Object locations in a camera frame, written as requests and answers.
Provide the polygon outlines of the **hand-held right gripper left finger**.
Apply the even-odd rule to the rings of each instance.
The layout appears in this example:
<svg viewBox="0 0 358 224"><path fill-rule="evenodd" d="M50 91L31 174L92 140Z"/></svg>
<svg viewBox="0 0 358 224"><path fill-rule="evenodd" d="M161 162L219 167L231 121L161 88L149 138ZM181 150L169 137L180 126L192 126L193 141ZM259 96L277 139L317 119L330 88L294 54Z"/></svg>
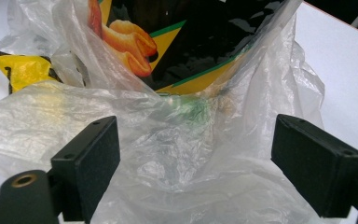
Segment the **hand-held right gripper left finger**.
<svg viewBox="0 0 358 224"><path fill-rule="evenodd" d="M64 220L90 224L120 163L117 118L93 121L50 162L53 176L63 185Z"/></svg>

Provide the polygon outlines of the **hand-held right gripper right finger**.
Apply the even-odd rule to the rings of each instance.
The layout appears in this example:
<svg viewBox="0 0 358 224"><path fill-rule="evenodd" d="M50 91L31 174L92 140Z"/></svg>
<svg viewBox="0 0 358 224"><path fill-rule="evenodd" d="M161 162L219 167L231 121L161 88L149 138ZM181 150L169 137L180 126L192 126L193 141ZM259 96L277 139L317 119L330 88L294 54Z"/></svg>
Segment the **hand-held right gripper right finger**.
<svg viewBox="0 0 358 224"><path fill-rule="evenodd" d="M271 160L320 217L358 210L358 150L312 123L280 114Z"/></svg>

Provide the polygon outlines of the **translucent plastic bag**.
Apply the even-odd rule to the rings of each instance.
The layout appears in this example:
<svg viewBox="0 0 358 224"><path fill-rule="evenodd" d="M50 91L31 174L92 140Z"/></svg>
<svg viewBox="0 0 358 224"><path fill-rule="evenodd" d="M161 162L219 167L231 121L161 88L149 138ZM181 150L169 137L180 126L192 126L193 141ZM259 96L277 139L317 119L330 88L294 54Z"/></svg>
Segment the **translucent plastic bag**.
<svg viewBox="0 0 358 224"><path fill-rule="evenodd" d="M279 114L321 118L324 84L295 40L301 1L269 4L204 91L166 96L91 31L87 0L9 0L0 48L48 55L58 78L0 101L0 175L48 169L91 121L116 116L121 162L94 224L320 224L270 158Z"/></svg>

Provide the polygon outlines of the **black and yellow snack packet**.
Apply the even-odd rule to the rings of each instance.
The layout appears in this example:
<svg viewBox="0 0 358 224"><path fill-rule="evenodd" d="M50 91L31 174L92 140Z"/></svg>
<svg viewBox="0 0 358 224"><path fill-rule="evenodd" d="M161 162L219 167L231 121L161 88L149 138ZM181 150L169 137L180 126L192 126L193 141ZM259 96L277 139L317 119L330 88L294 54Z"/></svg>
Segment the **black and yellow snack packet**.
<svg viewBox="0 0 358 224"><path fill-rule="evenodd" d="M291 0L88 0L88 26L159 94L205 90Z"/></svg>

